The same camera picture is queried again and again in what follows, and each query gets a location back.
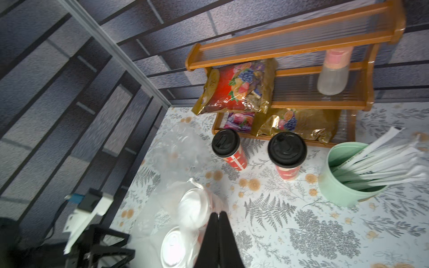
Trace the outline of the pink capped white bottle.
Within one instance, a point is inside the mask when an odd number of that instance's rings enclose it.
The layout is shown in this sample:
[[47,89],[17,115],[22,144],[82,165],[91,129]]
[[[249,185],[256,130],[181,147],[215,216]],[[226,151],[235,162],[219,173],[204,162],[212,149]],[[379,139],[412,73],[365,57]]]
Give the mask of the pink capped white bottle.
[[341,93],[349,78],[350,60],[354,47],[330,49],[319,74],[317,90],[325,96]]

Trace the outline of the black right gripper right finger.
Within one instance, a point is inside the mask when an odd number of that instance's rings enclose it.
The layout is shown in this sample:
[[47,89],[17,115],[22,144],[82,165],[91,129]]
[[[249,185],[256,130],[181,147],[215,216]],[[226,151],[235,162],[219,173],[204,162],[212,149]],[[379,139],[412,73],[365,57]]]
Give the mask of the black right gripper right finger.
[[219,215],[219,265],[220,268],[244,268],[239,249],[226,212]]

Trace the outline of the green plastic straw cup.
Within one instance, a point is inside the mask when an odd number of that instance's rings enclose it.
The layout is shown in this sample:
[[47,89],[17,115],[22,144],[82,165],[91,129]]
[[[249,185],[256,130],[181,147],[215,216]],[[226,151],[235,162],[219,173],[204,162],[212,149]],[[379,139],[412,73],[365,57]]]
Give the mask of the green plastic straw cup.
[[341,207],[353,207],[359,202],[364,202],[385,191],[388,187],[367,186],[361,190],[355,190],[346,185],[348,182],[361,182],[362,180],[353,173],[336,176],[333,168],[339,166],[359,151],[367,147],[361,142],[343,142],[330,149],[322,172],[318,177],[318,186],[321,194],[331,203]]

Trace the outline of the pink snack packet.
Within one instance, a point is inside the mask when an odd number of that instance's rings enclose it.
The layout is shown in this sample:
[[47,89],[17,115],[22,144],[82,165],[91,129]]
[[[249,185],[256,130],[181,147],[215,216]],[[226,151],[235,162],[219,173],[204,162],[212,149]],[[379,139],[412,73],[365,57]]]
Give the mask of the pink snack packet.
[[255,113],[252,112],[229,113],[223,128],[249,134],[251,133],[254,116]]

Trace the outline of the wooden shelf rack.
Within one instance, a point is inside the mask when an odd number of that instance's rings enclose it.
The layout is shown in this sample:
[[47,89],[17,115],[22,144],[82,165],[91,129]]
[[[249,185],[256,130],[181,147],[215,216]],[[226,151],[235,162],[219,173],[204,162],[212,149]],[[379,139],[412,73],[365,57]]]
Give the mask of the wooden shelf rack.
[[[373,71],[383,44],[396,44],[406,28],[401,1],[385,1],[350,11],[251,33],[211,44],[195,44],[188,71],[275,59],[273,108],[338,109],[343,112],[334,142],[354,141],[356,114],[374,103]],[[343,92],[329,97],[316,89],[330,49],[352,48]]]

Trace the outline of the gold fruit snack bag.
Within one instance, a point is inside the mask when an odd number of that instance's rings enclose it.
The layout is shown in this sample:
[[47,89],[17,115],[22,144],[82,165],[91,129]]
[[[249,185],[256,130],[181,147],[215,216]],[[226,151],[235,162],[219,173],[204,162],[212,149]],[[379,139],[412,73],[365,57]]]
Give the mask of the gold fruit snack bag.
[[251,134],[275,136],[292,132],[304,140],[329,143],[337,133],[341,111],[337,109],[270,108],[256,113]]

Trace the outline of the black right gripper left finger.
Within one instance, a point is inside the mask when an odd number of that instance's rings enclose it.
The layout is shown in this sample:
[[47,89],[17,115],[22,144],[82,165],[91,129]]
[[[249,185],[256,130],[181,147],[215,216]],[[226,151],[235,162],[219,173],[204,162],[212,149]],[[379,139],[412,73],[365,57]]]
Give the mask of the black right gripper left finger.
[[219,266],[219,215],[211,213],[194,268],[217,268]]

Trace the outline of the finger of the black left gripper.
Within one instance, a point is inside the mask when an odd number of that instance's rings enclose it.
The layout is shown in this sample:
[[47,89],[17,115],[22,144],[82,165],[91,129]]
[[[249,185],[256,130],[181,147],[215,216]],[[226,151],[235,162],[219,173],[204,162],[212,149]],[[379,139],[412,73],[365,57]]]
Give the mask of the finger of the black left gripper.
[[101,246],[101,242],[106,236],[117,239],[117,242],[109,245],[109,247],[119,248],[126,246],[130,238],[130,235],[127,233],[110,229],[101,224],[91,224],[88,227],[88,235],[88,244],[90,249],[93,249],[95,246]]
[[87,268],[97,268],[101,260],[103,268],[128,268],[134,258],[135,250],[122,247],[92,247],[85,254]]

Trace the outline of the red snack bag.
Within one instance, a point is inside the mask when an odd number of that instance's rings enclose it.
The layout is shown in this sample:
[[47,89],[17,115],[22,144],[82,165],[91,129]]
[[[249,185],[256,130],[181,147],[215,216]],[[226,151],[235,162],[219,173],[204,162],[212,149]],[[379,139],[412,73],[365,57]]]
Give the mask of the red snack bag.
[[275,59],[264,59],[211,69],[203,94],[192,108],[205,113],[267,113],[274,91]]

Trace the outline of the red floral milk tea cup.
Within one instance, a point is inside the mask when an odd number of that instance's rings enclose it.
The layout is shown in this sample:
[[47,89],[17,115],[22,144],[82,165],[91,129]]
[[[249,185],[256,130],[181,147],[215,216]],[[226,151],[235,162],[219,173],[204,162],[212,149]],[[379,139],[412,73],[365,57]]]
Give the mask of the red floral milk tea cup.
[[181,227],[197,230],[204,227],[211,213],[211,200],[206,191],[194,188],[187,191],[178,204],[178,222]]

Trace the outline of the translucent plastic carrier bag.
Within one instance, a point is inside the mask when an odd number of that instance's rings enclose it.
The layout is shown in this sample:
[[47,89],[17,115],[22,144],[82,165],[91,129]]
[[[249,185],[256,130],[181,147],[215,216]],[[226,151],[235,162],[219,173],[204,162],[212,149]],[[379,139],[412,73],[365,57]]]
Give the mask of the translucent plastic carrier bag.
[[131,267],[193,267],[210,215],[228,210],[226,201],[192,178],[158,186],[132,228]]

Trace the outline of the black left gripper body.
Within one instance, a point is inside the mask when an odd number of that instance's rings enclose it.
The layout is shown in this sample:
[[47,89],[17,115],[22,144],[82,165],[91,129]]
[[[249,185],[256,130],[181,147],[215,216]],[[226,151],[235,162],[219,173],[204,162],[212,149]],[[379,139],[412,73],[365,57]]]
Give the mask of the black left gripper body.
[[89,262],[88,252],[83,248],[83,238],[89,234],[86,230],[73,246],[70,254],[65,255],[65,243],[47,244],[39,247],[20,247],[21,230],[16,221],[1,218],[1,267],[2,268],[96,268]]

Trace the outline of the black lid milk tea cup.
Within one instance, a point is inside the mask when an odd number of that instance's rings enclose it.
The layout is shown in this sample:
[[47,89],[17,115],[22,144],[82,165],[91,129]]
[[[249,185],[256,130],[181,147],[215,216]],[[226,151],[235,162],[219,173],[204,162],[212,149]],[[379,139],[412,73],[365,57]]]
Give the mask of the black lid milk tea cup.
[[248,166],[248,160],[241,146],[240,136],[232,129],[219,131],[212,140],[213,152],[231,167],[241,172]]

